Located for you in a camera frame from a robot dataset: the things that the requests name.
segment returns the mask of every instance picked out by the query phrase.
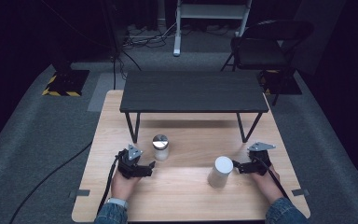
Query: metal lid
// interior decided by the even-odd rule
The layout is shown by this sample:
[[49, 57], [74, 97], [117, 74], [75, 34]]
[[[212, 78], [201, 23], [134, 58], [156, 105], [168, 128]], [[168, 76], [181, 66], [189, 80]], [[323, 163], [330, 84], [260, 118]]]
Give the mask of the metal lid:
[[168, 146], [168, 138], [164, 134], [158, 134], [153, 138], [153, 147], [157, 150], [163, 150]]

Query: black cable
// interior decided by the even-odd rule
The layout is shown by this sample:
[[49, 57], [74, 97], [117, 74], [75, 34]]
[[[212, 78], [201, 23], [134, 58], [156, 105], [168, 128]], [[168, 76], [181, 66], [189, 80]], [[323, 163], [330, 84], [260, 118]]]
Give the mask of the black cable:
[[82, 36], [83, 38], [87, 39], [89, 42], [104, 47], [104, 48], [109, 48], [110, 46], [107, 46], [105, 44], [101, 44], [89, 37], [87, 37], [86, 35], [83, 35], [80, 31], [78, 31], [71, 23], [69, 23], [69, 21], [67, 21], [63, 16], [60, 15], [60, 13], [58, 13], [53, 7], [51, 7], [48, 3], [46, 3], [44, 0], [40, 0], [49, 10], [51, 10], [52, 12], [54, 12], [56, 14], [56, 16], [58, 18], [60, 18], [60, 20], [62, 20], [67, 26], [69, 26], [73, 31], [75, 31], [75, 33], [77, 33], [78, 35]]
[[286, 191], [284, 191], [284, 188], [282, 187], [281, 182], [279, 182], [279, 180], [278, 180], [278, 178], [275, 176], [275, 174], [272, 173], [272, 171], [269, 169], [269, 167], [268, 167], [262, 160], [260, 160], [260, 159], [257, 158], [257, 157], [254, 157], [254, 158], [255, 158], [257, 161], [259, 161], [259, 162], [267, 169], [267, 171], [268, 171], [269, 174], [271, 175], [272, 179], [274, 180], [275, 184], [277, 185], [278, 189], [281, 191], [281, 193], [283, 194], [283, 196], [290, 201], [289, 196], [287, 196]]
[[219, 28], [219, 29], [217, 29], [217, 30], [206, 30], [205, 33], [210, 34], [210, 35], [225, 35], [226, 33], [228, 33], [229, 27], [228, 27], [222, 34], [216, 34], [216, 33], [214, 33], [214, 32], [216, 32], [216, 31], [222, 30], [222, 28], [224, 28], [224, 26], [221, 27], [221, 28]]
[[124, 53], [125, 55], [127, 55], [127, 57], [129, 57], [129, 58], [135, 63], [135, 65], [138, 67], [139, 71], [142, 71], [142, 69], [141, 69], [141, 67], [139, 66], [139, 64], [138, 64], [135, 60], [133, 60], [133, 58], [132, 58], [130, 55], [128, 55], [128, 54], [126, 53], [126, 51], [123, 50], [123, 53]]
[[145, 32], [145, 28], [142, 28], [142, 29], [131, 29], [131, 30], [129, 30], [129, 34], [130, 35], [134, 35], [134, 36], [137, 36], [137, 35], [140, 35], [140, 34], [142, 34], [142, 33], [144, 33]]
[[189, 35], [193, 30], [189, 30], [187, 33], [181, 33], [181, 35]]
[[54, 173], [56, 173], [58, 170], [60, 170], [64, 165], [68, 164], [70, 161], [74, 160], [77, 156], [79, 156], [81, 153], [83, 153], [88, 147], [90, 147], [92, 144], [92, 141], [86, 145], [83, 149], [81, 149], [79, 152], [77, 152], [75, 154], [75, 156], [73, 156], [71, 159], [69, 159], [68, 161], [64, 162], [62, 165], [60, 165], [59, 167], [57, 167], [56, 169], [54, 169], [50, 174], [48, 174], [42, 181], [39, 182], [39, 184], [36, 185], [36, 187], [34, 187], [33, 190], [31, 190], [31, 192], [27, 195], [27, 197], [25, 197], [25, 199], [21, 202], [21, 204], [17, 207], [16, 212], [13, 214], [13, 216], [11, 217], [10, 220], [10, 224], [13, 223], [14, 218], [16, 218], [16, 215], [20, 212], [20, 209], [22, 208], [22, 206], [28, 201], [28, 199], [31, 197], [31, 195], [49, 178], [51, 177]]
[[118, 61], [120, 62], [120, 74], [121, 74], [121, 78], [123, 78], [123, 80], [127, 80], [127, 76], [126, 74], [124, 73], [124, 63], [123, 61], [121, 61], [120, 58], [117, 58]]
[[116, 155], [115, 161], [112, 163], [112, 166], [110, 167], [109, 176], [107, 177], [105, 191], [103, 193], [103, 197], [101, 198], [100, 206], [98, 206], [98, 213], [100, 213], [101, 208], [103, 207], [103, 204], [106, 200], [107, 193], [109, 192], [110, 185], [112, 184], [112, 176], [113, 176], [113, 172], [115, 171], [116, 162], [117, 162], [118, 158], [120, 158], [124, 152], [125, 152], [124, 150], [118, 152], [118, 154]]
[[113, 63], [113, 90], [116, 89], [116, 60], [112, 60]]
[[133, 49], [133, 48], [142, 48], [142, 47], [147, 47], [147, 48], [150, 48], [150, 49], [154, 49], [154, 48], [163, 47], [163, 46], [165, 46], [167, 44], [165, 42], [165, 40], [167, 38], [174, 37], [174, 35], [170, 36], [170, 34], [172, 33], [172, 28], [175, 27], [175, 24], [172, 25], [170, 28], [168, 28], [167, 31], [164, 34], [158, 28], [159, 35], [155, 35], [155, 36], [152, 36], [152, 37], [143, 38], [143, 39], [134, 41], [135, 38], [139, 38], [139, 37], [137, 37], [137, 35], [139, 35], [139, 34], [141, 34], [141, 33], [143, 33], [145, 31], [144, 29], [142, 29], [141, 32], [139, 32], [138, 34], [134, 34], [132, 38], [129, 38], [127, 40], [127, 42], [123, 45], [123, 47], [124, 47], [123, 49]]

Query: person's left hand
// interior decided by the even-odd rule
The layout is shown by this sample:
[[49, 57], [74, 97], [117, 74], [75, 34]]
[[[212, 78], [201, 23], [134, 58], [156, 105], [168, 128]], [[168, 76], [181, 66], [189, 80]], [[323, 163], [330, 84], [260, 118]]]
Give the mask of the person's left hand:
[[127, 201], [133, 193], [136, 184], [141, 180], [141, 177], [132, 177], [127, 179], [121, 172], [116, 171], [112, 178], [111, 192], [113, 198], [118, 198]]

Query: gray carpet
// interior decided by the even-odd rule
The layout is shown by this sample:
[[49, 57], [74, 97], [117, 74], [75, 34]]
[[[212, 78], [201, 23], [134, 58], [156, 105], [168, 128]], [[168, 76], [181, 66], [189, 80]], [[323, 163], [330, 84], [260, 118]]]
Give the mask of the gray carpet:
[[[224, 52], [221, 46], [228, 46], [229, 39], [230, 35], [190, 33], [183, 40], [180, 57], [172, 56], [172, 38], [162, 48], [126, 52], [145, 71], [218, 71], [228, 56], [228, 47]], [[220, 43], [217, 51], [211, 43]], [[138, 69], [124, 54], [120, 59], [124, 72]], [[113, 65], [101, 58], [72, 67], [90, 70], [83, 96], [42, 96], [54, 73], [50, 67], [26, 92], [0, 134], [0, 223], [8, 223], [28, 193], [93, 138], [104, 95], [113, 83]], [[303, 94], [282, 95], [271, 110], [299, 182], [310, 192], [306, 198], [310, 223], [358, 223], [358, 172], [298, 74], [296, 80]], [[117, 89], [123, 86], [117, 74]], [[269, 103], [272, 99], [273, 95], [268, 96]], [[14, 223], [74, 223], [71, 193], [78, 189], [88, 152], [47, 179]]]

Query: white shelf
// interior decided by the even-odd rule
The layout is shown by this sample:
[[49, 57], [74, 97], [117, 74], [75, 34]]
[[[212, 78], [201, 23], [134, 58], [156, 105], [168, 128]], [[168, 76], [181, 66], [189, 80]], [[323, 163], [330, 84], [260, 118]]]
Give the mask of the white shelf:
[[242, 35], [245, 30], [246, 21], [249, 16], [252, 0], [244, 0], [244, 5], [192, 5], [182, 4], [182, 0], [177, 2], [176, 10], [176, 35], [173, 47], [173, 56], [180, 55], [181, 45], [181, 19], [225, 19], [241, 20], [241, 28], [238, 35]]
[[181, 18], [242, 20], [246, 5], [181, 5]]

